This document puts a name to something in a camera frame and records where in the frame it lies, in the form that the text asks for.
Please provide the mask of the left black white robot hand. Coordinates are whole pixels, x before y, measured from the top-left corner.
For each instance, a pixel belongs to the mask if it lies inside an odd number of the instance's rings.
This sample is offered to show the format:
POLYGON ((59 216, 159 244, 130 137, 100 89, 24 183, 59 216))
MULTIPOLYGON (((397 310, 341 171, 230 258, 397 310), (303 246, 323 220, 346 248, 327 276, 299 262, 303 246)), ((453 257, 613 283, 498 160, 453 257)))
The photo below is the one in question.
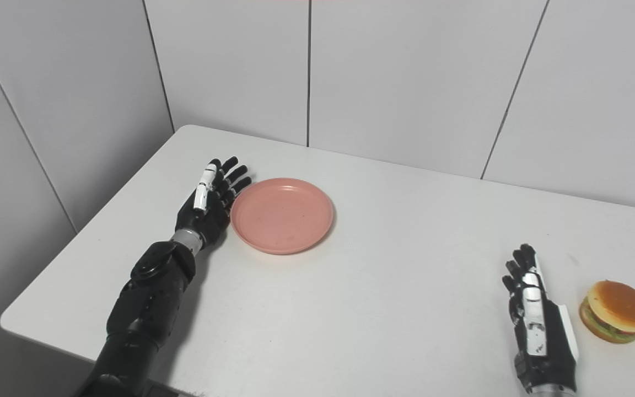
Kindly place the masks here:
POLYGON ((202 250, 219 241, 230 221, 231 208, 240 192, 252 183, 249 169, 232 156, 211 160, 201 173, 191 196, 178 211, 175 234, 190 233, 202 250))

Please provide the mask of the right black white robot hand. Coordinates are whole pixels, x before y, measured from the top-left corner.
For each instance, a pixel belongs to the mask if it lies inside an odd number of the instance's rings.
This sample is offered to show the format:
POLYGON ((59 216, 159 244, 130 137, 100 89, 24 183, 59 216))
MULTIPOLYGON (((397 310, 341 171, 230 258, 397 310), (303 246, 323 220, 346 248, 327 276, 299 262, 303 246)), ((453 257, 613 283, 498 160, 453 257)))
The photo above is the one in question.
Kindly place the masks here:
POLYGON ((579 350, 567 307, 549 299, 531 245, 522 244, 512 255, 502 282, 518 347, 516 376, 528 396, 577 396, 579 350))

